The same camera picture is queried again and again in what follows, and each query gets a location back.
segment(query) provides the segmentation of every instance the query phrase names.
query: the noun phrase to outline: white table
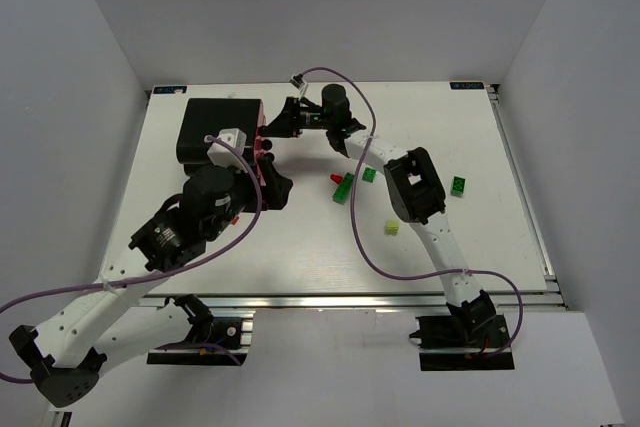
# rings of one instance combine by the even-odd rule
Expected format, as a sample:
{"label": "white table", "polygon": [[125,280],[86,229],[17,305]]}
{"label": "white table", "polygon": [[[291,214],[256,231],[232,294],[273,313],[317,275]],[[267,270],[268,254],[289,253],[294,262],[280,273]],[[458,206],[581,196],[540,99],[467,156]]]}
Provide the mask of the white table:
{"label": "white table", "polygon": [[[319,102],[325,84],[311,84],[307,96]],[[448,83],[362,83],[378,116],[378,134],[407,149],[425,147],[448,191],[454,175],[466,178],[463,198],[447,197],[452,230],[471,268],[509,276],[522,290],[544,291],[542,259],[529,229],[487,93],[452,91]],[[176,140],[190,98],[259,98],[267,121],[282,109],[288,84],[192,85],[184,94],[152,95],[131,175],[103,267],[130,236],[187,179],[176,160]],[[371,120],[363,102],[348,90],[354,115]],[[323,132],[299,139],[274,139],[276,168],[294,182],[287,207],[265,212],[254,232],[236,249],[177,276],[152,294],[295,295],[441,292],[437,279],[398,282],[375,274],[362,261],[349,224],[348,205],[331,197],[332,173],[355,170],[335,153]],[[385,220],[396,218],[381,174],[360,181],[359,229],[379,266],[401,275],[433,270],[421,243],[407,226],[385,236]],[[250,220],[243,214],[207,253],[233,239]],[[499,279],[481,279],[489,291],[508,290]]]}

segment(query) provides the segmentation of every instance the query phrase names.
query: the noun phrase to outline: gray wall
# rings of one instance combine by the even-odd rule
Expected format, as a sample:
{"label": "gray wall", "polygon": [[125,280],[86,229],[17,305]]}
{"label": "gray wall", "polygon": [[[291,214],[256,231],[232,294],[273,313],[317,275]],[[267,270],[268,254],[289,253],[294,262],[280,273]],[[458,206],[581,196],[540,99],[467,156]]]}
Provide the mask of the gray wall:
{"label": "gray wall", "polygon": [[143,85],[502,80],[544,0],[97,0]]}
{"label": "gray wall", "polygon": [[507,126],[571,306],[640,426],[639,0],[547,0],[503,85]]}
{"label": "gray wall", "polygon": [[[94,277],[140,121],[142,88],[94,0],[0,0],[0,303]],[[0,318],[0,370],[28,376],[7,335],[65,299]],[[0,382],[0,424],[40,425],[33,386]]]}

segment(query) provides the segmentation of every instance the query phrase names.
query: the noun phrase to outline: cable tie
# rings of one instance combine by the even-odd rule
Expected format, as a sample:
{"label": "cable tie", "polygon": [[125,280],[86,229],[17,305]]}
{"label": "cable tie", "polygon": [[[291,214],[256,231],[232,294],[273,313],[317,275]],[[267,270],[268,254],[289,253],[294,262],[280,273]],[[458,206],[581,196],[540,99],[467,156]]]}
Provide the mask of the cable tie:
{"label": "cable tie", "polygon": [[122,294],[120,292],[118,292],[118,289],[116,289],[115,287],[113,287],[109,281],[107,280],[107,278],[102,274],[102,272],[100,272],[98,274],[98,280],[100,281],[100,283],[102,284],[102,289],[106,290],[108,292],[111,292],[114,295],[117,295],[118,297],[122,297]]}

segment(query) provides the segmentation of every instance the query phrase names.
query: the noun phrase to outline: black box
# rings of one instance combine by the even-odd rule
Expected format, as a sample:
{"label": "black box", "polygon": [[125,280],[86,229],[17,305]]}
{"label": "black box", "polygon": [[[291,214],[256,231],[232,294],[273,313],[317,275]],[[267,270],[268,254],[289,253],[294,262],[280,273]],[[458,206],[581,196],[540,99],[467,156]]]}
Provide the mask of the black box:
{"label": "black box", "polygon": [[265,122],[260,99],[190,99],[182,119],[176,155],[189,175],[209,163],[207,151],[211,144],[205,136],[217,137],[223,129],[238,128],[247,134],[243,157],[254,166],[259,150],[258,128]]}

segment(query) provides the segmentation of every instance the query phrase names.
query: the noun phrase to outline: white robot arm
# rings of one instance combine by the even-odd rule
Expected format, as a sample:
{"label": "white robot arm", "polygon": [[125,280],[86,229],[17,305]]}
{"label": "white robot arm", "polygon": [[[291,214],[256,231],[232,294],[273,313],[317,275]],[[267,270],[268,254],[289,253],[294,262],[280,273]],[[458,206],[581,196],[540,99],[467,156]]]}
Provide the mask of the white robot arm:
{"label": "white robot arm", "polygon": [[[246,137],[241,131],[221,131],[220,139],[242,154]],[[215,143],[207,154],[216,164],[193,175],[183,193],[168,199],[132,236],[119,259],[103,269],[96,283],[104,290],[81,295],[50,319],[35,327],[19,326],[10,335],[36,387],[56,407],[76,402],[106,372],[149,350],[183,341],[210,343],[224,336],[215,331],[209,309],[193,295],[168,299],[146,318],[116,324],[168,278],[158,274],[202,255],[206,242],[215,240],[236,215],[252,204],[255,208],[258,180],[238,168],[238,157]],[[114,288],[113,282],[124,286]]]}
{"label": "white robot arm", "polygon": [[[351,159],[359,159],[368,139],[369,135],[364,131],[358,131],[347,138],[344,141],[347,156]],[[385,172],[385,165],[390,161],[406,158],[407,155],[406,149],[374,138],[367,150],[364,163],[385,175],[387,183],[389,183],[392,179],[388,179],[389,173]],[[400,205],[397,205],[402,203],[399,199],[392,199],[392,203],[396,203],[394,205],[396,211],[401,208]],[[409,222],[409,225],[422,241],[436,270],[468,270],[467,262],[451,232],[447,214],[443,211],[435,212],[428,219],[425,224]],[[476,278],[468,273],[445,274],[440,276],[440,280],[447,302],[456,307],[461,307],[463,302],[472,302],[482,290],[482,286]]]}

